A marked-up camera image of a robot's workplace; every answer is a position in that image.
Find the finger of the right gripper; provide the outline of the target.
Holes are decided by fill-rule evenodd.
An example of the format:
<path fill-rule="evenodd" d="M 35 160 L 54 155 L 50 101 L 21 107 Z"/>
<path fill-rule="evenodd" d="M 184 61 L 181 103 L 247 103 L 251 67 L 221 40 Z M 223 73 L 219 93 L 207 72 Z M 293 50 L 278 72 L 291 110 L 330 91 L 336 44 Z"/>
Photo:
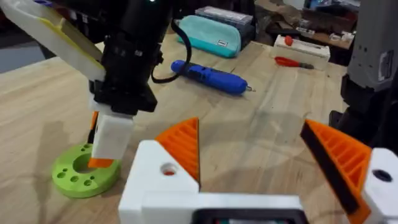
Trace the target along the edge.
<path fill-rule="evenodd" d="M 120 160 L 127 149 L 132 128 L 132 116 L 99 113 L 88 167 L 107 168 Z"/>
<path fill-rule="evenodd" d="M 94 111 L 91 118 L 90 131 L 88 133 L 87 143 L 92 144 L 96 133 L 96 124 L 98 120 L 98 111 Z"/>

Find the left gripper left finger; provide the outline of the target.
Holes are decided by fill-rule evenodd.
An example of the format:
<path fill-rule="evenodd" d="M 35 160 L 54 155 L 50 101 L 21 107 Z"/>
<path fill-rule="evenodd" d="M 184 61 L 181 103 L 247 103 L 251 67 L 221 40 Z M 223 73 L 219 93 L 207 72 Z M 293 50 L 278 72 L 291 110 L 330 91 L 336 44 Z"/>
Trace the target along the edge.
<path fill-rule="evenodd" d="M 119 221 L 144 223 L 142 203 L 147 194 L 199 189 L 199 119 L 193 117 L 139 143 L 118 205 Z"/>

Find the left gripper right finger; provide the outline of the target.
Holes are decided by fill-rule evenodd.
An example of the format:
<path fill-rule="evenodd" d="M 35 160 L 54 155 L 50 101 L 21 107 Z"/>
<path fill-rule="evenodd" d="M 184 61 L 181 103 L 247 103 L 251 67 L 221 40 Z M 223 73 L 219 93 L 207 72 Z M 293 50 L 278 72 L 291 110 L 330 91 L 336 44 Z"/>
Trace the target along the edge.
<path fill-rule="evenodd" d="M 347 223 L 397 223 L 397 155 L 307 119 L 300 137 L 344 210 Z"/>

